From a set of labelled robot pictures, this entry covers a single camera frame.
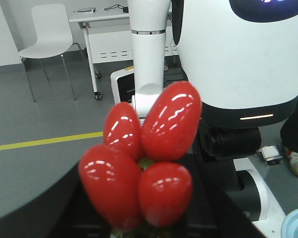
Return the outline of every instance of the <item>gray floor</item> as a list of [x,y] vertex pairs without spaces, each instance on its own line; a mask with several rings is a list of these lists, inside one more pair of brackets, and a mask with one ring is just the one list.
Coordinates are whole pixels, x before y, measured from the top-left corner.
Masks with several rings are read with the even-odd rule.
[[[77,135],[103,130],[105,117],[114,105],[110,86],[113,71],[131,66],[131,61],[102,63],[102,78],[97,81],[103,95],[96,101],[89,70],[78,52],[65,55],[77,100],[63,70],[61,58],[43,61],[50,77],[48,82],[40,64],[29,68],[36,103],[27,85],[24,72],[0,72],[0,145],[47,138]],[[166,79],[181,77],[172,66]],[[260,128],[262,145],[280,144],[282,122]],[[102,138],[91,138],[0,151],[0,218],[30,202],[60,179],[90,146]],[[298,178],[283,160],[268,166],[259,157],[251,157],[284,212],[298,208]]]

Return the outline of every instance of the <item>caster wheel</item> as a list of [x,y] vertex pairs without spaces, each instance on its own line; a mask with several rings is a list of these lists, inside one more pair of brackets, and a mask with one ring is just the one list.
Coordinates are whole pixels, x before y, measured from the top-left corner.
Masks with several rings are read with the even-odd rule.
[[95,92],[95,99],[96,100],[102,100],[103,96],[101,95],[100,92]]
[[95,75],[96,75],[96,78],[101,78],[101,73],[100,72],[96,73]]

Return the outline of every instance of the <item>red tomato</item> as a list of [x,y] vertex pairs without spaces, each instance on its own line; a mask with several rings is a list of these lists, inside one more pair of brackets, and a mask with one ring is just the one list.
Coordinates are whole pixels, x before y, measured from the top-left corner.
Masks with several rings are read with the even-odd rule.
[[159,162],[146,169],[139,181],[139,202],[145,219],[157,227],[178,221],[192,196],[192,178],[180,164]]
[[128,231],[143,221],[138,202],[141,170],[128,155],[96,145],[83,155],[78,171],[91,203],[112,227]]
[[104,144],[124,151],[138,162],[143,155],[140,128],[139,118],[134,108],[126,102],[121,102],[115,105],[107,116],[104,126]]
[[184,156],[197,133],[201,111],[200,95],[189,82],[168,86],[142,127],[146,156],[154,161],[172,161]]

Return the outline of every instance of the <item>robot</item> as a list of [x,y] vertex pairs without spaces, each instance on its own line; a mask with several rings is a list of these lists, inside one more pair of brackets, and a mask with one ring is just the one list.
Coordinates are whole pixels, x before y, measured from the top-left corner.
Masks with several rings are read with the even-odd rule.
[[[144,119],[163,90],[170,0],[128,0],[128,7],[135,66],[132,104]],[[246,171],[259,204],[250,220],[266,237],[280,238],[285,214],[245,157],[260,146],[257,127],[286,119],[296,106],[298,0],[173,0],[172,27],[183,75],[203,102],[194,153],[212,160],[214,171],[233,170],[233,178],[219,175],[220,183],[238,187],[238,172]],[[238,205],[252,217],[247,205]]]

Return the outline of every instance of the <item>table leg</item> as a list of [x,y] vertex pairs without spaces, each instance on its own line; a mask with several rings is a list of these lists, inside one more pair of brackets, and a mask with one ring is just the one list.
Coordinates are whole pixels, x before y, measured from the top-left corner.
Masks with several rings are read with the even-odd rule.
[[88,56],[90,76],[91,76],[91,81],[92,81],[92,84],[93,84],[93,90],[94,90],[94,94],[95,94],[95,99],[101,100],[101,94],[97,90],[96,77],[95,77],[93,59],[92,59],[91,51],[90,51],[88,29],[87,28],[88,28],[88,24],[84,25],[82,27],[82,30],[83,30],[83,33],[84,33],[85,44],[86,44],[86,49],[87,49],[87,56]]

